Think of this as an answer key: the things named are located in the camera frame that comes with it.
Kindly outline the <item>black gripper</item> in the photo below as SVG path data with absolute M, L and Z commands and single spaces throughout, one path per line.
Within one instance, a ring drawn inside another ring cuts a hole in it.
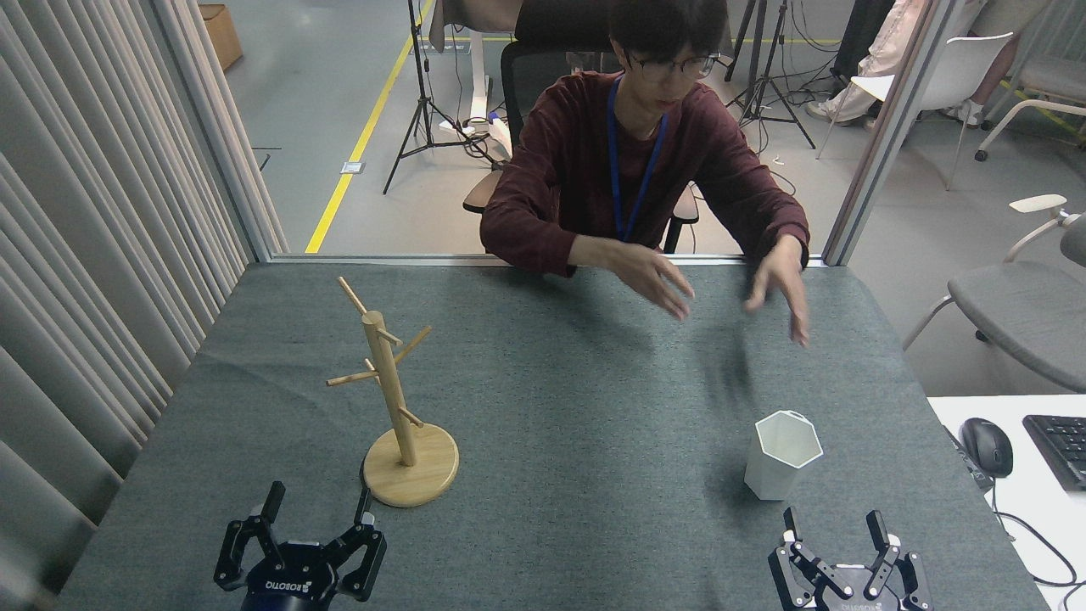
M 336 591 L 367 601 L 387 549 L 383 532 L 376 529 L 369 512 L 370 491 L 361 491 L 353 525 L 327 545 L 327 559 L 318 542 L 287 540 L 278 545 L 272 525 L 285 495 L 285 483 L 272 482 L 256 514 L 229 523 L 215 565 L 215 584 L 223 591 L 242 586 L 242 558 L 249 539 L 255 537 L 265 559 L 248 573 L 244 610 L 327 610 Z M 338 569 L 361 548 L 358 568 L 340 576 Z
M 879 552 L 869 568 L 831 567 L 803 544 L 794 509 L 785 509 L 783 518 L 782 540 L 769 553 L 783 610 L 931 610 L 932 596 L 920 553 L 904 552 L 879 510 L 866 514 L 866 526 Z M 893 577 L 895 569 L 902 586 Z

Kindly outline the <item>person's left hand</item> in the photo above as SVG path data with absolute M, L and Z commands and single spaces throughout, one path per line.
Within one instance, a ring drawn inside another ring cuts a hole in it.
M 793 343 L 809 347 L 810 309 L 803 273 L 803 244 L 794 236 L 782 236 L 775 246 L 760 260 L 755 273 L 750 294 L 743 302 L 743 309 L 755 313 L 763 306 L 770 291 L 779 290 L 790 309 L 790 338 Z

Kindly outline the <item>person's right hand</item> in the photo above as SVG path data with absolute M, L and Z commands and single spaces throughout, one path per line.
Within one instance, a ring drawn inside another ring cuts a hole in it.
M 685 320 L 691 311 L 693 287 L 686 275 L 659 252 L 616 241 L 606 255 L 607 269 L 626 287 L 634 290 L 675 320 Z

